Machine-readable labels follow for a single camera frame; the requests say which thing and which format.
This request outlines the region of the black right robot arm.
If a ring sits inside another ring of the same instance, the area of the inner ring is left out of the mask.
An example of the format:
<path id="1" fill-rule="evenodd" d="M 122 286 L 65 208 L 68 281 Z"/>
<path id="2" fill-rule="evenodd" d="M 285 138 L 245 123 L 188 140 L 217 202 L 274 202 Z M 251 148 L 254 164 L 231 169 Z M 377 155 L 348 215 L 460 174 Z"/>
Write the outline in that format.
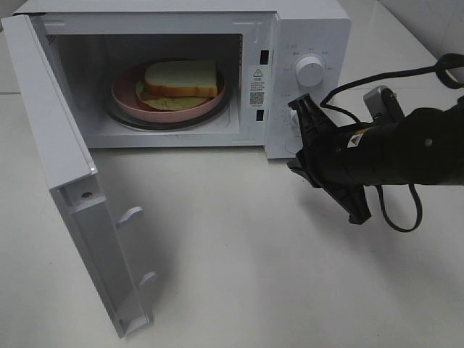
<path id="1" fill-rule="evenodd" d="M 407 185 L 419 223 L 423 210 L 415 185 L 463 184 L 463 99 L 445 111 L 417 108 L 409 115 L 386 86 L 363 99 L 372 122 L 345 126 L 335 125 L 309 94 L 291 101 L 302 148 L 288 167 L 323 189 L 357 225 L 370 218 L 365 187 L 382 195 L 383 186 Z"/>

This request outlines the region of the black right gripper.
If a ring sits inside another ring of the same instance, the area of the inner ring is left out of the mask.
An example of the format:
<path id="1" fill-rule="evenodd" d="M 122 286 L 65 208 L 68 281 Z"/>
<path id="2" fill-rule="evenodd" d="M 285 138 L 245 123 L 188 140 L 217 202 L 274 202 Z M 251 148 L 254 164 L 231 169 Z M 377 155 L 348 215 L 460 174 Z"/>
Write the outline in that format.
<path id="1" fill-rule="evenodd" d="M 348 213 L 351 224 L 362 225 L 371 217 L 365 188 L 349 174 L 344 156 L 350 139 L 363 134 L 366 124 L 336 126 L 310 94 L 288 106 L 297 113 L 302 138 L 302 148 L 289 160 L 288 168 L 312 187 L 323 189 Z"/>

